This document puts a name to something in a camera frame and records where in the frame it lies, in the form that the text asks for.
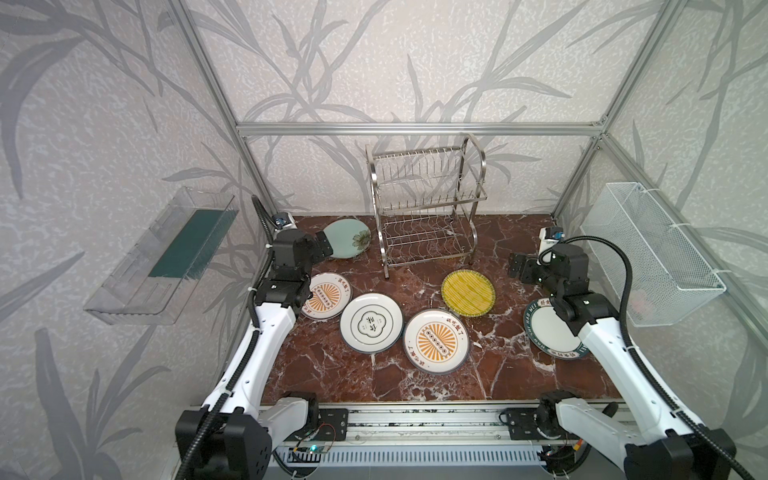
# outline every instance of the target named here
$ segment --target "light green plate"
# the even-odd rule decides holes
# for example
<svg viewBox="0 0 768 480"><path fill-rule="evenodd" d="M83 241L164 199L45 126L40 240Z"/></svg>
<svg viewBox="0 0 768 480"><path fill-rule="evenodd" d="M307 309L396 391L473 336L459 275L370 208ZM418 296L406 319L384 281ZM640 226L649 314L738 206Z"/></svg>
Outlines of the light green plate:
<svg viewBox="0 0 768 480"><path fill-rule="evenodd" d="M323 229L333 247L333 258L357 257L371 244L371 230L360 220L344 218Z"/></svg>

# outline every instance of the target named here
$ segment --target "wall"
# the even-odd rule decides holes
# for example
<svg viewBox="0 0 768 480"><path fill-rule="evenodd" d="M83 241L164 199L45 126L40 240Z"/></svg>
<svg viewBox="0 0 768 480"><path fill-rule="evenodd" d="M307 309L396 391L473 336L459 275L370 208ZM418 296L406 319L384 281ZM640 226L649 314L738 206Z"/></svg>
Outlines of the wall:
<svg viewBox="0 0 768 480"><path fill-rule="evenodd" d="M241 122L596 121L661 3L188 2ZM377 140L386 141L269 137L250 144L283 208L365 213L370 200L356 144ZM400 138L389 148L409 141L418 143ZM494 180L479 211L521 213L548 211L586 141L494 144Z"/></svg>
<svg viewBox="0 0 768 480"><path fill-rule="evenodd" d="M763 306L767 6L688 2L611 129ZM623 177L610 159L598 155L581 188L617 180ZM570 230L594 202L587 197L562 216ZM722 299L677 325L633 335L679 397L729 432L753 475L768 468L768 359Z"/></svg>
<svg viewBox="0 0 768 480"><path fill-rule="evenodd" d="M0 478L157 478L260 267L254 185L163 2L22 4L0 5ZM184 313L88 315L182 185L240 207Z"/></svg>

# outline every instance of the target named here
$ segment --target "orange sunburst pattern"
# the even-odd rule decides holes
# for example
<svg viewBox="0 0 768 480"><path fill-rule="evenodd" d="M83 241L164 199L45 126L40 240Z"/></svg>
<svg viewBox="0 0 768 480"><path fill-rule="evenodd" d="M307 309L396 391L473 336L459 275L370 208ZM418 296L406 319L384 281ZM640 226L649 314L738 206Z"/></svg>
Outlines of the orange sunburst pattern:
<svg viewBox="0 0 768 480"><path fill-rule="evenodd" d="M312 298L306 301L306 305L316 312L327 312L339 304L341 290L331 283L321 283L312 289Z"/></svg>
<svg viewBox="0 0 768 480"><path fill-rule="evenodd" d="M433 362L445 361L456 351L456 335L440 323L424 325L417 342L422 355Z"/></svg>

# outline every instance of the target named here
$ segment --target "yellow plate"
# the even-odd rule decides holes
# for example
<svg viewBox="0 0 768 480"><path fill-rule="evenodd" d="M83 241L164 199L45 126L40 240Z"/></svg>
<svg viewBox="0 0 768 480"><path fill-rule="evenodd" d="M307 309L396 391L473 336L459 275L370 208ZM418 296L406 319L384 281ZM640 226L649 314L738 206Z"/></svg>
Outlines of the yellow plate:
<svg viewBox="0 0 768 480"><path fill-rule="evenodd" d="M491 280L474 270L456 270L442 281L442 298L461 316L480 316L491 311L496 292Z"/></svg>

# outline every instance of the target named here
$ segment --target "mesh basket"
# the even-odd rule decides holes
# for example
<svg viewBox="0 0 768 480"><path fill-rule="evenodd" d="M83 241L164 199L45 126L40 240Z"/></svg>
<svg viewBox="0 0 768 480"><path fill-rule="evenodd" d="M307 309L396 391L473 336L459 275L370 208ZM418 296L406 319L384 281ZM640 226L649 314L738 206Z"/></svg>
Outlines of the mesh basket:
<svg viewBox="0 0 768 480"><path fill-rule="evenodd" d="M606 184L581 230L616 243L629 257L634 279L627 315L635 326L672 325L725 291L717 273L642 184ZM602 243L589 244L621 296L621 258Z"/></svg>

